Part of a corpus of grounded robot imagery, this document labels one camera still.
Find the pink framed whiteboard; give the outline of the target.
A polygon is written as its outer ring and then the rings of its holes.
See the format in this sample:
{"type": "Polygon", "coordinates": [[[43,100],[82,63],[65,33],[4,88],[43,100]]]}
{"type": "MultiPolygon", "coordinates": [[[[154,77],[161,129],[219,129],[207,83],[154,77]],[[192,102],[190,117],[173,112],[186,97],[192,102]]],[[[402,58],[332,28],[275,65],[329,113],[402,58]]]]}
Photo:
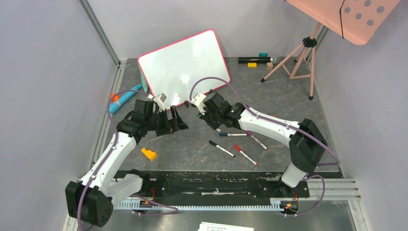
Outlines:
{"type": "Polygon", "coordinates": [[[153,96],[164,94],[164,108],[179,106],[197,93],[207,93],[231,82],[214,30],[184,38],[138,58],[153,96]]]}

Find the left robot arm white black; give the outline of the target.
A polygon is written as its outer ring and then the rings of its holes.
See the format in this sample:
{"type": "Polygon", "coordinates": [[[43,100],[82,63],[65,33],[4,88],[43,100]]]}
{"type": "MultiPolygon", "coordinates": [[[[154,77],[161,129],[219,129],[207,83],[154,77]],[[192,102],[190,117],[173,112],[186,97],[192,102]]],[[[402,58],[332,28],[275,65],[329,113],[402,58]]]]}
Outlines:
{"type": "Polygon", "coordinates": [[[113,179],[126,157],[149,131],[156,136],[188,129],[173,105],[169,110],[159,99],[136,100],[130,111],[116,126],[107,148],[91,170],[78,182],[71,181],[65,188],[68,215],[88,224],[103,227],[114,207],[137,193],[146,196],[151,183],[140,173],[127,173],[121,180],[113,179]]]}

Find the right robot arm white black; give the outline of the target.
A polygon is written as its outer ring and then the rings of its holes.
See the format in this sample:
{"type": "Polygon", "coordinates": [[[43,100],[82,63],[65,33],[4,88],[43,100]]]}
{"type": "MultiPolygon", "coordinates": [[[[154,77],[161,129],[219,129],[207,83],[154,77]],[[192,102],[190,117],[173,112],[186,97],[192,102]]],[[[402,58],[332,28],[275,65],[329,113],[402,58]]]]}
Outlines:
{"type": "Polygon", "coordinates": [[[255,132],[274,139],[290,150],[291,162],[278,183],[283,196],[291,196],[297,185],[315,171],[327,148],[327,142],[316,124],[283,120],[263,114],[248,105],[231,105],[219,93],[196,94],[190,101],[199,110],[199,118],[212,129],[224,125],[248,132],[255,132]]]}

